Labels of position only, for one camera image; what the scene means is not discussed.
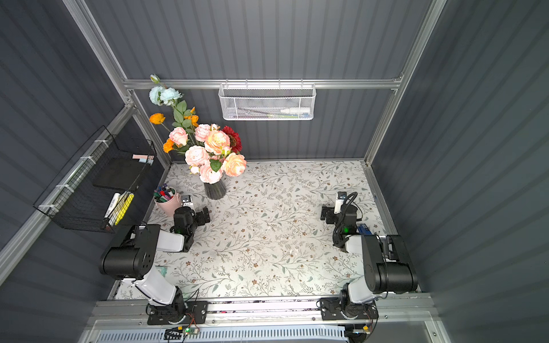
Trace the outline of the small pink carnation stem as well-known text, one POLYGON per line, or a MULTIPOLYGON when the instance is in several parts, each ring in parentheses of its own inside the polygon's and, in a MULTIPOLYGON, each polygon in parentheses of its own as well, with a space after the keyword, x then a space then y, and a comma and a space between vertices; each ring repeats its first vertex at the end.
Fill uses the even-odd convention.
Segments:
POLYGON ((185 161, 192 174, 198 174, 205 184, 218 183, 223 175, 222 158, 210 153, 201 146, 195 145, 185 152, 185 161))

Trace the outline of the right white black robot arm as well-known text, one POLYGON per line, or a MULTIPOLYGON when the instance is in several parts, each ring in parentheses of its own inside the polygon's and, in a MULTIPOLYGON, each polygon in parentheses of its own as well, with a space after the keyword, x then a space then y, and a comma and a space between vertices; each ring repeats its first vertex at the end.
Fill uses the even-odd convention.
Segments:
POLYGON ((337 297, 317 302, 324 321, 364 320, 375 322, 376 301, 390 293, 417 290, 418 279, 400 235, 380 236, 357 224, 357 207, 322 207, 320 218, 335 226, 335 246, 362 258, 363 276, 346 283, 337 297))

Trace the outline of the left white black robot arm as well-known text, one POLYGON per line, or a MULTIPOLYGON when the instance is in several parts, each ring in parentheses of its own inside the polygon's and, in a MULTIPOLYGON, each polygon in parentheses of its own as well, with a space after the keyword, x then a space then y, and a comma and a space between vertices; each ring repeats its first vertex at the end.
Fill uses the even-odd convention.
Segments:
POLYGON ((138 224, 118 231, 100 260, 101 274, 130 284, 148 299, 148 325, 204 324, 208 302, 198 292, 185 295, 157 269, 157 252, 188 252, 197 227, 210 222, 208 208, 196 212, 180 207, 174 212, 174 226, 164 231, 158 224, 138 224))

